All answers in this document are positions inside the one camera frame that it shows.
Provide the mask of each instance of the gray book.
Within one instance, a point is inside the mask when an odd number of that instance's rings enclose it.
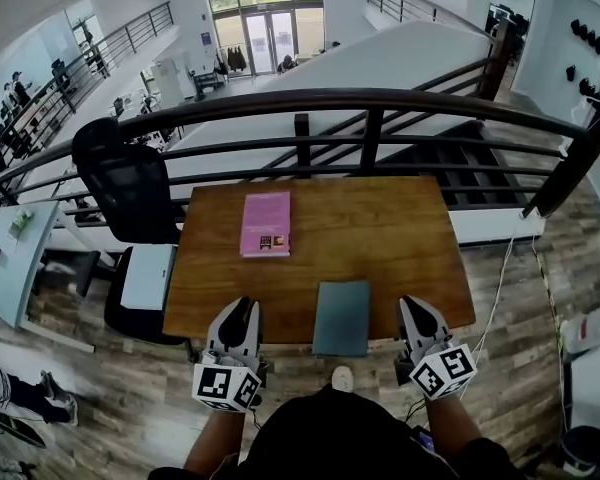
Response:
[[[320,283],[313,354],[365,357],[370,303],[368,281]]]

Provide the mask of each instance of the person's arm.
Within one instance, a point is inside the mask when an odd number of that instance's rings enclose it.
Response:
[[[213,411],[189,452],[184,469],[200,479],[210,478],[227,455],[240,451],[244,414]]]
[[[453,460],[482,434],[455,395],[427,401],[427,415],[436,452]]]

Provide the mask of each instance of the wooden floor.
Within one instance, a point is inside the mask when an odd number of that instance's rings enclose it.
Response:
[[[509,94],[501,97],[512,101]],[[557,143],[538,132],[488,126],[496,137]],[[600,205],[588,182],[548,220],[536,246],[561,314],[600,305]],[[456,335],[472,348],[486,325],[505,250],[506,245],[462,251],[477,322],[457,329]],[[26,370],[24,380],[29,382],[38,376],[37,365],[48,365],[78,394],[80,426],[30,422],[47,442],[46,450],[8,436],[0,436],[0,450],[38,464],[37,478],[51,480],[140,479],[156,466],[181,465],[208,416],[208,410],[190,397],[192,365],[184,350],[134,342],[105,329],[107,284],[94,284],[88,299],[80,300],[67,287],[69,279],[47,276],[30,312],[47,327],[95,343],[96,354],[55,346],[28,333],[15,334],[0,324],[0,361],[10,372]],[[413,387],[396,385],[392,361],[399,349],[393,341],[376,342],[366,359],[338,361],[315,359],[308,347],[264,347],[271,368],[264,404],[257,411],[260,423],[284,401],[327,383],[332,369],[342,363],[354,371],[356,392],[404,418],[419,396]],[[504,445],[517,461],[534,445],[546,447],[558,439],[562,425],[558,364],[547,295],[531,245],[515,245],[479,373],[463,402],[482,432]],[[412,422],[425,420],[421,412]],[[255,435],[249,418],[244,451]]]

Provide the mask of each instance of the white desk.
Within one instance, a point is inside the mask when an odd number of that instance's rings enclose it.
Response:
[[[33,219],[15,239],[9,234],[9,228],[16,213],[24,209],[33,214]],[[75,222],[60,211],[57,201],[0,208],[0,318],[14,329],[26,329],[58,343],[93,353],[93,345],[45,329],[30,322],[26,316],[37,267],[57,221],[88,250],[98,249]],[[106,253],[101,255],[101,259],[110,266],[115,264]]]

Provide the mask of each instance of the pink book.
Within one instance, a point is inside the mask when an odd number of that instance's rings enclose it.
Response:
[[[249,194],[244,200],[240,254],[245,258],[289,256],[291,194]]]

